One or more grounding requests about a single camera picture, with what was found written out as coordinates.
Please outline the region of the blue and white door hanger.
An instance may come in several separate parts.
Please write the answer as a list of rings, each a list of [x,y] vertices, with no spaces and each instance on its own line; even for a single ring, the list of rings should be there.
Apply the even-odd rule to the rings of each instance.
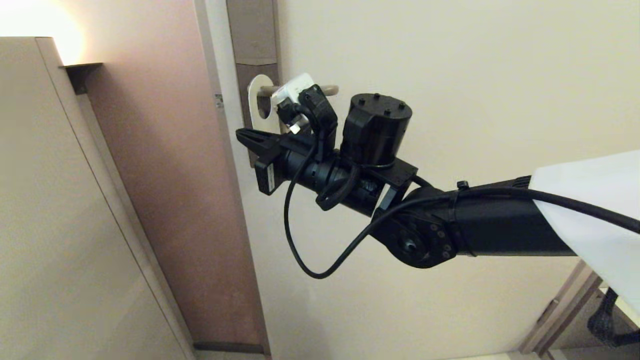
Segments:
[[[251,128],[261,132],[285,133],[272,95],[279,87],[265,74],[255,76],[247,86],[247,104]]]

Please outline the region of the small metal frame hinge plate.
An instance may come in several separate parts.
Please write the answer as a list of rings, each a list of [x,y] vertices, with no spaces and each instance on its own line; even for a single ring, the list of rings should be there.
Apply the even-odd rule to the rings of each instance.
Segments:
[[[538,317],[536,324],[543,324],[544,322],[546,322],[547,319],[553,314],[555,309],[558,307],[558,304],[559,304],[559,301],[557,298],[551,299],[551,301],[549,301],[549,303],[547,304],[546,308],[544,308],[540,317]]]

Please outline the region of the dark wall lamp fixture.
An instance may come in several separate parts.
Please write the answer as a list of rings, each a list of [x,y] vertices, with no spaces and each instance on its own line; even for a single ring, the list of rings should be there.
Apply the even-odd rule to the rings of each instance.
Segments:
[[[102,66],[103,63],[84,63],[64,65],[62,68],[70,81],[74,94],[85,95],[88,93],[86,85],[88,77]]]

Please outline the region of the white room door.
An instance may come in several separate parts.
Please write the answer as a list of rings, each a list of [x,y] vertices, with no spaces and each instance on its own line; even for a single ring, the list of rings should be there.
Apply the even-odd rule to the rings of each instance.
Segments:
[[[576,257],[462,256],[431,269],[368,237],[307,276],[285,239],[286,186],[258,191],[226,0],[207,0],[231,157],[273,360],[436,360],[517,349]],[[283,81],[413,110],[398,157],[450,191],[640,150],[640,0],[276,0]]]

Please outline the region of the beige cabinet panel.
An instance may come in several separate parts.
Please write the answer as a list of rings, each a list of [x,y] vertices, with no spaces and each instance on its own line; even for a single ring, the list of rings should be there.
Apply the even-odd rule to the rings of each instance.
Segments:
[[[51,38],[0,38],[0,360],[195,360]]]

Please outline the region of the bronze door lock plate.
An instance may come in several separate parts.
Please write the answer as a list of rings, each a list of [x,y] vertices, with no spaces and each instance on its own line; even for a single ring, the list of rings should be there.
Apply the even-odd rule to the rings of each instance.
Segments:
[[[248,86],[257,75],[280,83],[274,0],[226,0],[243,127],[252,129]]]

